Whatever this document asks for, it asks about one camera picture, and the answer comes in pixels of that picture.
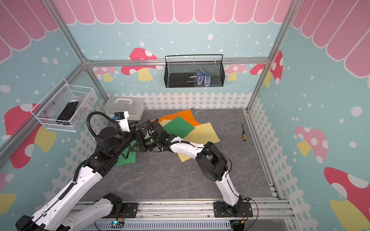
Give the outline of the green paper sheet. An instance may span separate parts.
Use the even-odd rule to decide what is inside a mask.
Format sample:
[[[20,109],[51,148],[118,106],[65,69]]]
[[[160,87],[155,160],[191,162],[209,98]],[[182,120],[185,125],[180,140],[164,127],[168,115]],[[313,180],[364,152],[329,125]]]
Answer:
[[[190,132],[195,129],[194,126],[192,126],[180,116],[173,119],[163,128],[168,134],[174,134],[176,136],[179,136],[180,138],[185,138]]]
[[[130,148],[136,144],[136,141],[131,143],[131,146],[127,147],[122,154],[119,156],[118,162],[116,163],[116,168],[125,164],[135,163],[136,161],[136,152],[130,151]]]

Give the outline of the yellow paper sheet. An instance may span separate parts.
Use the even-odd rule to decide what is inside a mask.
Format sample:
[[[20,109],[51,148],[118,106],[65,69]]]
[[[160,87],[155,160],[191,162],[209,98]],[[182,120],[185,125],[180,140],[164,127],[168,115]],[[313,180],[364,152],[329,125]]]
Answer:
[[[210,122],[196,126],[195,129],[192,130],[183,139],[198,144],[206,144],[207,142],[212,143],[220,142],[220,139],[218,138]]]
[[[170,123],[172,120],[171,119],[162,119],[161,121],[159,121],[159,124],[164,127],[165,125],[167,125],[168,123]]]
[[[181,161],[181,162],[185,162],[185,161],[187,161],[187,160],[192,159],[191,157],[188,157],[188,156],[183,155],[183,154],[180,154],[180,153],[178,153],[178,157],[180,158],[180,161]]]

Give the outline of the yellow paper sheet bottom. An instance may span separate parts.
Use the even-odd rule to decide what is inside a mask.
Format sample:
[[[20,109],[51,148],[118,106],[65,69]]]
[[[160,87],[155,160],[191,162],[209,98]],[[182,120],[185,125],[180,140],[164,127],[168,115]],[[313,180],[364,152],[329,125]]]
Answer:
[[[185,161],[187,161],[187,160],[192,159],[191,157],[188,157],[188,156],[183,155],[183,154],[180,154],[180,153],[178,153],[178,157],[180,158],[180,161],[181,161],[181,162],[185,162]]]

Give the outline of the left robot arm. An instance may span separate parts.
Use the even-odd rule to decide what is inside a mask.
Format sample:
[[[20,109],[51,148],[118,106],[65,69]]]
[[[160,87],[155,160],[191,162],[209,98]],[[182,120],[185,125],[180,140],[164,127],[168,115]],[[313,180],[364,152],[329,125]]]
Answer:
[[[122,199],[108,193],[93,205],[69,216],[80,199],[117,164],[125,149],[131,150],[132,142],[146,149],[147,129],[137,121],[128,121],[128,112],[115,113],[114,117],[95,111],[87,118],[87,128],[97,142],[95,152],[79,163],[72,180],[32,216],[23,215],[15,224],[19,231],[80,231],[99,218],[125,217],[127,209]]]

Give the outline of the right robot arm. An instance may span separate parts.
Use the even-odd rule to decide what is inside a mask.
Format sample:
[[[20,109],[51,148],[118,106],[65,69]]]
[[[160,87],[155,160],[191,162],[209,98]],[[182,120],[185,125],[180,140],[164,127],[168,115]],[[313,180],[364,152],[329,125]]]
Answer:
[[[216,183],[223,196],[222,211],[236,217],[242,209],[243,198],[234,187],[228,168],[231,161],[212,142],[206,144],[186,141],[180,136],[168,133],[156,119],[154,121],[133,122],[131,131],[140,151],[181,153],[196,160],[203,175]]]

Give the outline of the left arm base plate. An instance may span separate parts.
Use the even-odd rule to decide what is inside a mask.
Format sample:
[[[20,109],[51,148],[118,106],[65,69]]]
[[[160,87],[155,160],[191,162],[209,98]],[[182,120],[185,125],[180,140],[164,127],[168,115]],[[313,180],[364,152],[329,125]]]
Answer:
[[[114,217],[116,219],[136,218],[138,212],[138,203],[120,203]]]

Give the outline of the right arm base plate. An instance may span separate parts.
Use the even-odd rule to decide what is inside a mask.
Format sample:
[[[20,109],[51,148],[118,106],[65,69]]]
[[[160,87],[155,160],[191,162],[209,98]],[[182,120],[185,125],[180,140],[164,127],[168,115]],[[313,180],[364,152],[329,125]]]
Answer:
[[[249,202],[243,202],[239,208],[235,209],[225,202],[216,201],[213,203],[214,216],[216,218],[252,218],[253,212]]]

